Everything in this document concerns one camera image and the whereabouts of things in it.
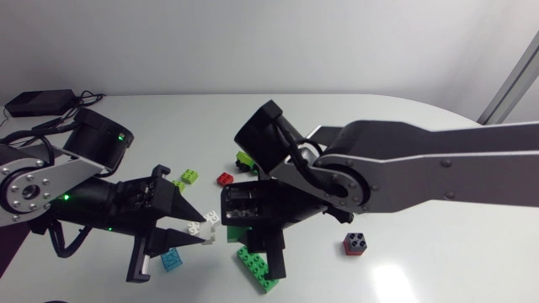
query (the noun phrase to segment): light green lego brick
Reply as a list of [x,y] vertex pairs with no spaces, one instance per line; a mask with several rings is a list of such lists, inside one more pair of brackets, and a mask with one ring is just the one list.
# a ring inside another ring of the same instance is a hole
[[179,192],[182,193],[184,192],[184,189],[185,189],[185,183],[181,182],[181,181],[172,181],[172,183],[174,185],[176,185],[176,187],[179,188]]
[[182,181],[186,182],[187,184],[192,184],[198,177],[199,174],[196,171],[188,169],[182,174]]
[[245,231],[250,230],[249,226],[227,226],[227,242],[238,242],[239,238],[243,236]]
[[257,253],[248,253],[247,247],[242,247],[236,254],[243,261],[243,264],[247,266],[247,269],[253,274],[254,278],[257,279],[265,293],[279,283],[278,279],[267,280],[264,278],[264,275],[269,272],[268,264]]
[[251,157],[243,151],[238,151],[236,158],[243,164],[249,165],[250,168],[253,168],[254,161]]

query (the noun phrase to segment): table surface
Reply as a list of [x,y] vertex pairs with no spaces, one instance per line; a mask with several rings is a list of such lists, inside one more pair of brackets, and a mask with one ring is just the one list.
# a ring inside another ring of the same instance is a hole
[[[205,214],[220,209],[222,172],[252,179],[234,167],[232,138],[272,98],[304,135],[317,125],[353,120],[397,120],[429,130],[478,127],[471,120],[414,101],[373,95],[183,95],[107,97],[92,107],[135,134],[110,181],[149,175],[163,164],[177,178],[199,179],[184,197]],[[0,129],[27,128],[49,118],[21,118]],[[63,146],[66,135],[52,136]],[[48,235],[31,234],[0,280],[1,302],[537,302],[539,209],[429,201],[395,214],[357,215],[339,224],[315,215],[285,230],[288,277],[264,295],[237,260],[221,226],[213,245],[180,247],[182,266],[167,273],[153,258],[145,284],[125,282],[132,238],[93,230],[68,259],[58,258]],[[161,227],[187,222],[163,219]],[[65,224],[67,241],[79,226]],[[347,232],[366,235],[361,257],[344,255]]]

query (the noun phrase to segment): black box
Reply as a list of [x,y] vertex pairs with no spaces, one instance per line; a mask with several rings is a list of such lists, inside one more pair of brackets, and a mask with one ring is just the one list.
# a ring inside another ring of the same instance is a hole
[[24,92],[6,104],[13,117],[63,115],[77,102],[71,89]]

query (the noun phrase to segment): bolt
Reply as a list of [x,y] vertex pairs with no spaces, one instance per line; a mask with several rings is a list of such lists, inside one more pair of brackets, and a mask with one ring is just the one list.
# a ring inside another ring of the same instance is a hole
[[449,191],[449,192],[446,192],[444,196],[446,197],[446,199],[453,199],[455,198],[455,193]]
[[451,164],[452,164],[451,160],[449,160],[449,159],[444,159],[444,160],[440,161],[440,165],[442,167],[451,167]]

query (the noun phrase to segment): white lego brick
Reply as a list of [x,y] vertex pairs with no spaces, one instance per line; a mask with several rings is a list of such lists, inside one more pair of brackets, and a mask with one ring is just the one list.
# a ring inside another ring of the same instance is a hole
[[200,223],[199,222],[190,222],[187,225],[187,229],[191,236],[196,236],[200,233]]
[[216,227],[218,227],[221,224],[221,219],[219,218],[219,215],[217,215],[217,213],[214,210],[205,214],[204,219],[206,219],[206,221],[209,221],[211,223],[211,231],[215,231]]
[[215,241],[216,234],[211,230],[212,230],[211,222],[207,221],[207,222],[200,223],[200,234],[198,235],[198,237],[205,239],[205,241],[202,242],[203,245],[212,244],[213,241]]

